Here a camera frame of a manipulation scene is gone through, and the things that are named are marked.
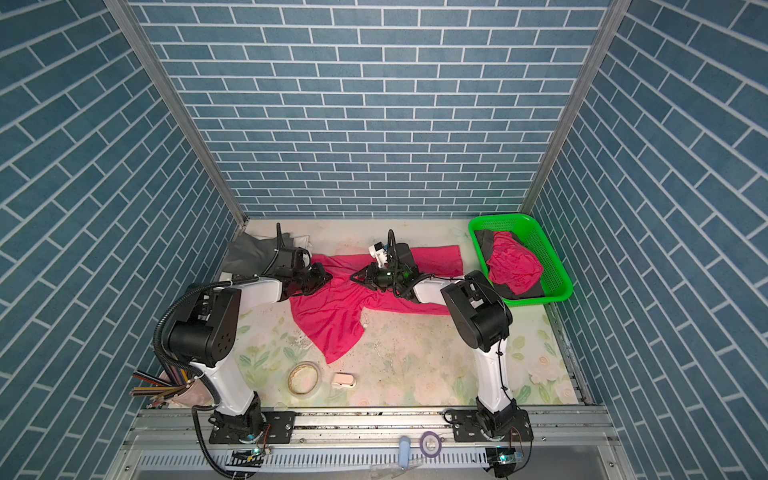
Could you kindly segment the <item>green plastic basket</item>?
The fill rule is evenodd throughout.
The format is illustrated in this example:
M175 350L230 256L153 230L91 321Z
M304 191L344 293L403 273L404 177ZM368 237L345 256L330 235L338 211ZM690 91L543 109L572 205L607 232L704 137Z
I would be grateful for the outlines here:
M536 219L522 213L510 213L480 216L469 221L468 232L480 261L481 270L485 275L488 275L487 260L477 235L479 231L484 230L506 231L515 234L520 243L530 250L543 266L542 277L539 280L543 295L522 299L504 298L507 306L513 308L543 305L562 302L571 297L573 283Z

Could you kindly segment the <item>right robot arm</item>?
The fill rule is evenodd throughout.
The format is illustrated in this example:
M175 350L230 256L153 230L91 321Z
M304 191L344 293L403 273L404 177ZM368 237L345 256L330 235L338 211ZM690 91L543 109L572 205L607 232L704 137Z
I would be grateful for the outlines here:
M459 336L474 350L479 426L492 439L509 434L523 411L508 387L504 355L513 317L504 299L479 271L455 278L420 271L406 243L390 239L371 246L369 253L374 261L350 280L413 303L445 306Z

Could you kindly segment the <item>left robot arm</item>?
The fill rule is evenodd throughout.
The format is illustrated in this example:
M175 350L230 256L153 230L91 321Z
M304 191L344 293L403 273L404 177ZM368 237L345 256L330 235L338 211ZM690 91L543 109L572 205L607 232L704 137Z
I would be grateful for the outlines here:
M332 275L302 248L280 247L261 274L192 285L172 302L154 333L161 362L189 373L212 397L214 443L254 444L266 436L267 420L233 356L240 311L308 296L330 283Z

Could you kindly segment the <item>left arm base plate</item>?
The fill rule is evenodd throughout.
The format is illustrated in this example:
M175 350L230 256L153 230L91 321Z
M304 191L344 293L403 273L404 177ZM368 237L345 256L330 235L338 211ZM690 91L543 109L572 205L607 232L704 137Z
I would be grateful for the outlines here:
M209 418L211 444L253 445L288 444L296 413L293 411L253 410L243 415L224 415L215 411Z

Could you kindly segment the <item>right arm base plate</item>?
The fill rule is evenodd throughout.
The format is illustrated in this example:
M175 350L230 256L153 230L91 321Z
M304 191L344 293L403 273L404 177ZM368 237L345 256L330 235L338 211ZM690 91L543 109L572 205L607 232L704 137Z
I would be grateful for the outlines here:
M532 442L534 439L528 412L521 410L513 417L511 425L500 433L486 432L477 419L477 411L469 409L446 409L443 419L450 425L453 438L458 443L478 442Z

